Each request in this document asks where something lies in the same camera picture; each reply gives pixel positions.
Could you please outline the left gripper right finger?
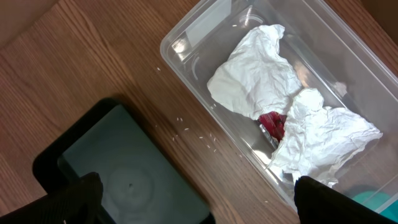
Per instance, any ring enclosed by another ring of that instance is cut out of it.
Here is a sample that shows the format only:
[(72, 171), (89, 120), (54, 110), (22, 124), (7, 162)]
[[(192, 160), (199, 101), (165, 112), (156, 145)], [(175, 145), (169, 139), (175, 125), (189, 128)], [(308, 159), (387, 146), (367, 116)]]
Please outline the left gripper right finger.
[(394, 224), (309, 176), (295, 182), (294, 202), (301, 224)]

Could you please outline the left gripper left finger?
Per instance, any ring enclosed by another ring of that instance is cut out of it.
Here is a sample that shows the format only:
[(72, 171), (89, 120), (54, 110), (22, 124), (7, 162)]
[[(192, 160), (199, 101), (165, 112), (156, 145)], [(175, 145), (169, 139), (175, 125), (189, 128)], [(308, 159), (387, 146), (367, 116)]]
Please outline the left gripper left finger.
[(101, 208), (103, 184), (91, 172), (78, 181), (1, 217), (1, 224), (94, 223)]

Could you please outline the red snack wrapper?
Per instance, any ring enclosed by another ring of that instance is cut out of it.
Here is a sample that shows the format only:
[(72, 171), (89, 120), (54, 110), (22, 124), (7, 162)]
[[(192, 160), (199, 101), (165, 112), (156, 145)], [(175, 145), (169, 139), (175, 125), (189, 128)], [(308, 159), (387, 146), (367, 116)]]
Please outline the red snack wrapper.
[(267, 114), (262, 114), (259, 117), (259, 122), (265, 127), (268, 133), (278, 142), (284, 137), (284, 124), (287, 116), (272, 111)]

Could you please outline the white napkin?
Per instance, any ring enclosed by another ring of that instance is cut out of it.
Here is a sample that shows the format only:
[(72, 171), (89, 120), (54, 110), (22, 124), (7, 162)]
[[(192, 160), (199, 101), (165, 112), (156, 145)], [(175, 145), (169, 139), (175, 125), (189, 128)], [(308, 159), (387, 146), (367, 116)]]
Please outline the white napkin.
[(382, 133), (349, 109), (325, 106), (317, 89), (302, 85), (279, 54), (284, 31), (279, 24), (250, 30), (207, 87), (217, 103), (234, 113), (253, 120), (271, 112), (285, 116), (270, 166), (294, 180), (307, 175), (332, 187), (338, 170)]

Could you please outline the clear plastic waste bin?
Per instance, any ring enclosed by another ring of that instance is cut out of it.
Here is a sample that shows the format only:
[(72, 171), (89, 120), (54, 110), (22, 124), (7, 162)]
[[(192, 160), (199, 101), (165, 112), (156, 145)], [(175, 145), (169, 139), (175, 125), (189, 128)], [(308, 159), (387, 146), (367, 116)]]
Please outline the clear plastic waste bin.
[(208, 80), (238, 42), (260, 25), (285, 27), (280, 56), (325, 104), (373, 123), (382, 137), (337, 173), (334, 189), (349, 198), (365, 191), (397, 194), (397, 77), (321, 0), (200, 1), (163, 39), (162, 58), (214, 117), (280, 199), (293, 206), (290, 175), (269, 167), (276, 145), (253, 120), (212, 99)]

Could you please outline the teal serving tray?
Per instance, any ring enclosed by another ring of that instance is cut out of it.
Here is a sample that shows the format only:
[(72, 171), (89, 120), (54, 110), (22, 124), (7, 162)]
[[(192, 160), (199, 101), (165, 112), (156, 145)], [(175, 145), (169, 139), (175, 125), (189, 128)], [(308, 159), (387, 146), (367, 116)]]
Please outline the teal serving tray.
[(397, 222), (397, 194), (390, 196), (381, 191), (365, 191), (352, 198), (380, 215)]

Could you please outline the black plastic tray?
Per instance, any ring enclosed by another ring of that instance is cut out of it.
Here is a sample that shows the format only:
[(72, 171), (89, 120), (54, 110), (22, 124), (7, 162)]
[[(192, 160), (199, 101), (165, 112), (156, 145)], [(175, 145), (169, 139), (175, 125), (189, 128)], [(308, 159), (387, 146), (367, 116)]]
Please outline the black plastic tray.
[(97, 102), (34, 160), (46, 192), (95, 172), (103, 185), (96, 223), (207, 224), (208, 204), (114, 98)]

